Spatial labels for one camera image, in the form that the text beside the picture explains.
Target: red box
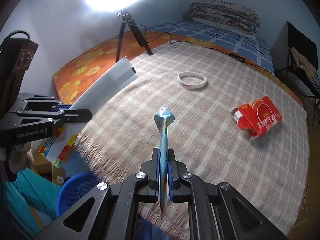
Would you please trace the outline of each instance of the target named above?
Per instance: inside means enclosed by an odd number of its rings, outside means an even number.
[[[267,96],[239,106],[230,114],[240,129],[249,132],[250,139],[262,136],[282,119],[278,109]]]

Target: wall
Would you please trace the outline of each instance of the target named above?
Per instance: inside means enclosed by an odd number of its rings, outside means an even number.
[[[181,20],[182,13],[194,1],[140,0],[129,10],[137,24],[152,26]],[[256,11],[262,22],[258,36],[270,47],[288,20],[320,48],[320,27],[301,0],[225,1]],[[84,0],[22,0],[1,31],[0,41],[17,28],[30,32],[40,46],[21,90],[52,94],[52,75],[84,51],[117,35],[119,27],[114,13],[92,11]]]

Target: beige checkered tablecloth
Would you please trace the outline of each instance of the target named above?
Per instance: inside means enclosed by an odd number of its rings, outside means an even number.
[[[307,113],[264,75],[215,50],[167,43],[153,53],[131,61],[138,79],[108,101],[78,136],[76,146],[91,170],[111,184],[139,171],[159,146],[153,115],[167,106],[175,115],[168,140],[176,159],[206,182],[230,182],[287,234],[306,184]],[[183,71],[205,75],[208,85],[183,88],[176,81]],[[249,143],[229,111],[265,95],[283,120]],[[164,220],[159,202],[141,204],[140,213],[171,235],[189,239],[186,204],[169,204]]]

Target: power strip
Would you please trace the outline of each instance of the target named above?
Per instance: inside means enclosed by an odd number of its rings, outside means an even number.
[[[236,54],[234,54],[234,53],[232,53],[232,52],[229,53],[229,56],[230,56],[230,57],[233,57],[233,58],[236,59],[237,61],[240,61],[240,62],[244,63],[244,57],[241,57],[241,56],[239,56],[239,55],[236,55]]]

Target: blue basket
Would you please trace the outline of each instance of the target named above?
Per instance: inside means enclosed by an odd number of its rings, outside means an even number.
[[[71,177],[60,189],[56,201],[56,215],[59,217],[69,207],[87,194],[99,183],[98,179],[90,172],[83,172]]]

